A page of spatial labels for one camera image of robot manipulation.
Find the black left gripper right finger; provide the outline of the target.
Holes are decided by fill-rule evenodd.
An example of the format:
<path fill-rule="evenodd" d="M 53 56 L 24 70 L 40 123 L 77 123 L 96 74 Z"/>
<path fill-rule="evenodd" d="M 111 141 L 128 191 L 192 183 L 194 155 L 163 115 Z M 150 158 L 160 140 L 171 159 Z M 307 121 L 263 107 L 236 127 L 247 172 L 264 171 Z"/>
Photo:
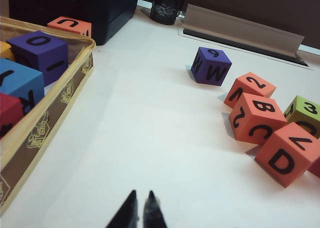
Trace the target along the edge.
<path fill-rule="evenodd" d="M 167 228 L 164 215 L 161 211 L 160 203 L 154 192 L 149 191 L 149 195 L 143 207 L 143 227 L 144 228 Z"/>

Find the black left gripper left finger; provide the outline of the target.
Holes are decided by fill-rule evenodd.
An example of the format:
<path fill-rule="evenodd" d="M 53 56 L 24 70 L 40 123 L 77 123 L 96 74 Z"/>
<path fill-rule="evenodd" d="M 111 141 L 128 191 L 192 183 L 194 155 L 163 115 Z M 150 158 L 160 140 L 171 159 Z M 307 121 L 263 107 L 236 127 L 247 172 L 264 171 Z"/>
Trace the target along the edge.
<path fill-rule="evenodd" d="M 138 224 L 138 200 L 136 190 L 132 190 L 106 228 L 136 228 Z"/>

